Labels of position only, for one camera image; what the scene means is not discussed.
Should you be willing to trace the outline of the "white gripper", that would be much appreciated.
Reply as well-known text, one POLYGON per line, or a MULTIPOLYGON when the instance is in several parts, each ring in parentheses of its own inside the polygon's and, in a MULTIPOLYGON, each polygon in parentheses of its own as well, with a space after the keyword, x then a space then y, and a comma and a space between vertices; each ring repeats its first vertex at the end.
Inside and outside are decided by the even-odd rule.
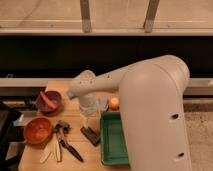
MULTIPOLYGON (((88 128, 88 118, 97 112, 96 96, 92 94, 79 97, 79 108, 83 115, 80 115, 83 127, 88 128)), ((96 133, 100 132, 100 117, 92 116, 89 118, 89 127, 96 133)))

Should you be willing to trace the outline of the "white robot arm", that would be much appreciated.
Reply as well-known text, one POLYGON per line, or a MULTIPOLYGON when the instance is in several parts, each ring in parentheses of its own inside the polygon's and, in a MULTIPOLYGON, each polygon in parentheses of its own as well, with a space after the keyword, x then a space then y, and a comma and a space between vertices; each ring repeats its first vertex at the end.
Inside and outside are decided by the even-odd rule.
POLYGON ((79 75, 69 92, 118 93, 131 171, 192 171, 183 109, 189 79, 182 59, 164 55, 93 78, 79 75))

